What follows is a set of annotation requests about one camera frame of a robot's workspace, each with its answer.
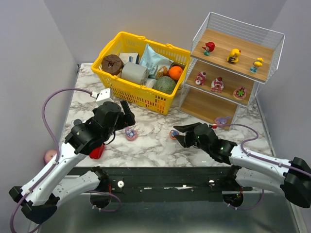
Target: wooden shelf board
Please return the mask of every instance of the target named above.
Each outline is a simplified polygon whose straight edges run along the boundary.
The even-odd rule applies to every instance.
[[[185,97],[180,110],[212,124],[215,123],[217,117],[229,116],[231,119],[228,120],[227,123],[230,124],[237,107],[238,105],[235,103],[191,88]]]
[[[206,73],[205,84],[204,85],[196,85],[195,79],[199,72],[204,71]],[[222,77],[224,82],[224,89],[221,93],[212,92],[210,90],[211,83],[218,77]],[[227,100],[231,100],[237,104],[246,106],[249,102],[249,98],[254,86],[254,81],[240,75],[231,73],[230,71],[220,69],[216,66],[197,61],[186,81],[186,84],[202,89],[206,92],[212,93],[221,98],[225,98]],[[234,90],[238,89],[240,86],[246,88],[246,97],[243,100],[236,100],[233,97]]]
[[[210,53],[210,56],[205,56],[203,54],[204,49],[202,46],[205,46],[205,43],[209,41],[215,43],[215,50]],[[241,50],[239,61],[236,64],[230,64],[226,60],[232,49]],[[239,39],[225,33],[206,29],[197,46],[191,53],[191,56],[264,83],[267,80],[273,52],[274,50],[271,48]],[[249,71],[249,69],[258,57],[262,57],[264,62],[263,66],[259,67],[257,73],[254,74]]]

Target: green melon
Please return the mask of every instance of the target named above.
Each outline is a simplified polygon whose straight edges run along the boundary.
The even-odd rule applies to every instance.
[[[175,86],[176,83],[173,79],[171,79],[169,76],[163,76],[157,80],[153,88],[154,90],[170,95],[173,93]]]

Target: gray wall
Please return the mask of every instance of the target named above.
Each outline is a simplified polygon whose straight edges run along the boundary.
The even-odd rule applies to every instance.
[[[8,233],[16,204],[8,195],[43,166],[53,148],[41,120],[41,106],[53,91],[74,86],[77,65],[42,0],[2,1],[0,8],[0,232]],[[60,137],[71,95],[48,106],[48,122]],[[16,227],[28,225],[18,212]]]
[[[278,157],[311,165],[311,1],[287,0],[271,27],[285,34],[279,70],[259,96]],[[311,232],[311,209],[302,209]]]
[[[270,28],[285,0],[44,0],[78,62],[93,62],[120,31],[189,49],[209,12]]]

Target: orange fruit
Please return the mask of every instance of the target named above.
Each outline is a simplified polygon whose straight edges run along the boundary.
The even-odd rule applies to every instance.
[[[172,79],[174,79],[175,81],[178,81],[181,74],[183,73],[183,69],[179,66],[174,66],[172,68],[170,68],[169,70],[169,75]]]

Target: yellow basket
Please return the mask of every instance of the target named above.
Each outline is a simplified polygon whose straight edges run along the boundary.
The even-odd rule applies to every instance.
[[[149,44],[155,52],[169,58],[170,60],[184,64],[186,67],[178,80],[173,93],[170,95],[146,86],[137,85],[121,79],[116,75],[111,75],[102,71],[101,63],[105,56],[110,54],[119,55],[120,52],[138,52],[141,57],[146,44]],[[190,52],[187,50],[180,49],[171,44],[163,45],[147,40],[144,36],[119,32],[116,37],[104,47],[91,68],[93,72],[99,76],[105,87],[113,90],[114,96],[166,115],[179,86],[186,77],[189,59]]]

